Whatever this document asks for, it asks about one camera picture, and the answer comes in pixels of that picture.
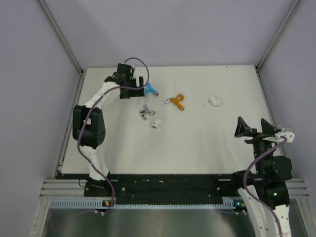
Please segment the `right aluminium frame post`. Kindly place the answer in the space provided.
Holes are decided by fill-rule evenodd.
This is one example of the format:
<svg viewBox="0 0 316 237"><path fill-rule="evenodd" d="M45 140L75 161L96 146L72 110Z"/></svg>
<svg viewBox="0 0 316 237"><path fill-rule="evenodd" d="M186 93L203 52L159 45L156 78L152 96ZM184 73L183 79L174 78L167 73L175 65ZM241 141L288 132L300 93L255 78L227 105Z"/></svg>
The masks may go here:
<svg viewBox="0 0 316 237"><path fill-rule="evenodd" d="M268 44L266 50L264 51L264 54L262 55L261 59L259 60L259 63L255 67L256 71L259 72L264 67L264 65L266 64L267 60L269 59L269 57L273 53L274 49L278 45L279 41L281 40L281 38L282 38L283 34L285 33L286 29L290 25L292 19L296 15L296 12L300 8L302 2L303 2L303 0L293 0L292 1L292 3L290 5L285 17L281 21L277 31L273 35L270 43Z"/></svg>

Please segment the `aluminium frame post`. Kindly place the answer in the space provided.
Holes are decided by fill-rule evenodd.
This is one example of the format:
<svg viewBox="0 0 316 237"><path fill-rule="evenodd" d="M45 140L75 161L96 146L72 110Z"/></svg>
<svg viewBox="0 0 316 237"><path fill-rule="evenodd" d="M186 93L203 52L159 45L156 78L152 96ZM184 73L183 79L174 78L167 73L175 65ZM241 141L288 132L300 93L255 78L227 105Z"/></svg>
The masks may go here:
<svg viewBox="0 0 316 237"><path fill-rule="evenodd" d="M57 37L59 44L63 48L64 52L66 53L67 57L69 58L70 62L74 66L75 70L79 75L82 75L84 70L82 69L80 63L78 62L75 54L73 53L69 43L67 42L61 28L59 27L55 17L53 16L47 2L45 0L36 0L37 4L39 5L41 11L43 12L44 16L46 17L49 25L51 26L55 36Z"/></svg>
<svg viewBox="0 0 316 237"><path fill-rule="evenodd" d="M267 60L269 59L269 57L273 53L274 49L278 45L279 41L281 40L281 38L282 38L283 34L285 33L286 29L290 25L292 19L296 15L296 12L300 8L302 2L303 2L303 0L293 0L292 1L292 3L290 5L285 17L281 21L277 31L273 35L270 43L268 44L266 50L264 51L264 54L262 55L261 59L259 60L259 63L255 67L256 71L259 72L264 67L264 65L266 64Z"/></svg>

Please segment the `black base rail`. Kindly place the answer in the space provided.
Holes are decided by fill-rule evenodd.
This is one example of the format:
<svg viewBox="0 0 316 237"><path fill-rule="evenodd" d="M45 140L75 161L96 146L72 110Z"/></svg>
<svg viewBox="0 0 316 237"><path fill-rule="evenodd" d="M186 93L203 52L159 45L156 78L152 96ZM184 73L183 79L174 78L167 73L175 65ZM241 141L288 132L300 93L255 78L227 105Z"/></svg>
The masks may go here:
<svg viewBox="0 0 316 237"><path fill-rule="evenodd" d="M85 197L115 197L116 204L220 204L238 197L230 174L111 174L96 181L87 174L61 174L58 180L86 181Z"/></svg>

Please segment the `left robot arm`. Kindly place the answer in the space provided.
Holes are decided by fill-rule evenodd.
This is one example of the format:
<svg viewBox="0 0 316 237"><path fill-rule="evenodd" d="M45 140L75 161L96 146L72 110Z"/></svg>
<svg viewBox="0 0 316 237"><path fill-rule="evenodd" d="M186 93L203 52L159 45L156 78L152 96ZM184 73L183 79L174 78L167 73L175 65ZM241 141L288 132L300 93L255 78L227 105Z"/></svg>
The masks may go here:
<svg viewBox="0 0 316 237"><path fill-rule="evenodd" d="M97 180L95 190L108 195L112 184L106 180L109 169L103 158L102 144L106 138L105 108L115 99L130 99L145 96L144 78L135 75L135 67L119 63L117 70L107 78L100 89L83 105L73 108L72 137L77 141L77 150L89 163L89 177Z"/></svg>

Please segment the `blue water faucet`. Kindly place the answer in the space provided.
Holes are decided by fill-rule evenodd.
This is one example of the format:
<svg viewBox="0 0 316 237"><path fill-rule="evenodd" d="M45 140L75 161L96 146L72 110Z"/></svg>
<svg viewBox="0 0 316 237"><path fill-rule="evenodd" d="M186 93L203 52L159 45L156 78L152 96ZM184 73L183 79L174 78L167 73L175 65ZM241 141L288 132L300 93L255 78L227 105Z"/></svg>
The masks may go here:
<svg viewBox="0 0 316 237"><path fill-rule="evenodd" d="M149 93L153 94L154 96L158 96L159 93L157 90L155 90L152 86L151 83L147 83L147 85L144 87L144 92L146 95L148 95Z"/></svg>

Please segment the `white elbow fitting far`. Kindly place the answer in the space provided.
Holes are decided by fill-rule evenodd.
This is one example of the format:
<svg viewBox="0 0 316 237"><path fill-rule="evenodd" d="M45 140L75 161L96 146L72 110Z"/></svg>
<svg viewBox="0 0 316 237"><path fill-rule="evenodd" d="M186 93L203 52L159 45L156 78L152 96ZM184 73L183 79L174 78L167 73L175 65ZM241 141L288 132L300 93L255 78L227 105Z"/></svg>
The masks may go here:
<svg viewBox="0 0 316 237"><path fill-rule="evenodd" d="M222 101L215 96L209 97L208 102L214 107L220 107L222 105Z"/></svg>

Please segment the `orange water faucet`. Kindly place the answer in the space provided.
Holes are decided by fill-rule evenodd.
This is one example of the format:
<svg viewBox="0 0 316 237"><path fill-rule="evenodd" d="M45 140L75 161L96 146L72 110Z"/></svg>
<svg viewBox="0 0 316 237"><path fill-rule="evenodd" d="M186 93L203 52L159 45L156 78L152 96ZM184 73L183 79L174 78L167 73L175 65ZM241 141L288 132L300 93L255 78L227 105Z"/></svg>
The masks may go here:
<svg viewBox="0 0 316 237"><path fill-rule="evenodd" d="M179 93L175 98L169 98L165 101L165 104L173 103L179 110L183 111L184 107L180 102L184 99L183 94Z"/></svg>

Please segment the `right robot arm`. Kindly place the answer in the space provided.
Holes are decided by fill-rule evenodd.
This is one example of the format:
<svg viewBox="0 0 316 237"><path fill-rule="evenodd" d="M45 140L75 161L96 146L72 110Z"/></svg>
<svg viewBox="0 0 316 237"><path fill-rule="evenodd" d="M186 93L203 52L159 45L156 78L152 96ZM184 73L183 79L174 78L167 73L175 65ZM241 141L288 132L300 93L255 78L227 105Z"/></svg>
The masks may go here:
<svg viewBox="0 0 316 237"><path fill-rule="evenodd" d="M292 161L274 152L295 138L293 128L276 128L264 118L259 132L242 117L235 138L252 145L254 161L246 170L233 173L231 191L241 196L257 237L290 237L290 198L286 182L292 179Z"/></svg>

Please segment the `white elbow pipe fitting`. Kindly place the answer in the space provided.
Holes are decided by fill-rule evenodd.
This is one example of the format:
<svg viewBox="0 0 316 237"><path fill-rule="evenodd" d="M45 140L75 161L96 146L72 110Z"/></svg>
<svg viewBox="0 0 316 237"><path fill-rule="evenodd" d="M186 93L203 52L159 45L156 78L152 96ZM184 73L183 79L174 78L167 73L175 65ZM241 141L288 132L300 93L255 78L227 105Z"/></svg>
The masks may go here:
<svg viewBox="0 0 316 237"><path fill-rule="evenodd" d="M162 119L160 118L156 118L155 120L153 120L153 122L151 123L151 128L157 129L159 126L162 125Z"/></svg>

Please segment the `chrome water faucet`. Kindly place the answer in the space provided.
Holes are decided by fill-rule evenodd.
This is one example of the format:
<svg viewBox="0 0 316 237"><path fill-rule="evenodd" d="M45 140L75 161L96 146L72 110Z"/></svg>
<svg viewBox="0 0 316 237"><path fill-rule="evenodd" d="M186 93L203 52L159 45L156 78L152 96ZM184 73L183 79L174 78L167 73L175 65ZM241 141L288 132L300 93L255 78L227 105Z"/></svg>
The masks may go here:
<svg viewBox="0 0 316 237"><path fill-rule="evenodd" d="M146 115L149 114L151 116L155 115L155 111L151 111L147 105L143 106L143 109L139 111L139 114L143 120L146 120Z"/></svg>

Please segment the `left aluminium frame post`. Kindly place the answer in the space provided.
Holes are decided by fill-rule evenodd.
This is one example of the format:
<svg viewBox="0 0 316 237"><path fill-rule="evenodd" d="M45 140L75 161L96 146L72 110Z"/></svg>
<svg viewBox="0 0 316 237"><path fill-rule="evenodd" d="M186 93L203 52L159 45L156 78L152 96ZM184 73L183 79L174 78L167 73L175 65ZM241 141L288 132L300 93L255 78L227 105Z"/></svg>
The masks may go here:
<svg viewBox="0 0 316 237"><path fill-rule="evenodd" d="M41 11L43 12L44 16L46 17L49 25L51 26L55 36L57 37L59 44L63 48L64 52L66 53L67 57L69 58L70 62L74 66L75 70L79 75L82 75L84 70L82 69L80 63L78 62L75 54L73 53L69 43L67 42L61 28L59 27L55 17L53 16L47 2L45 0L36 0L37 4L39 5Z"/></svg>

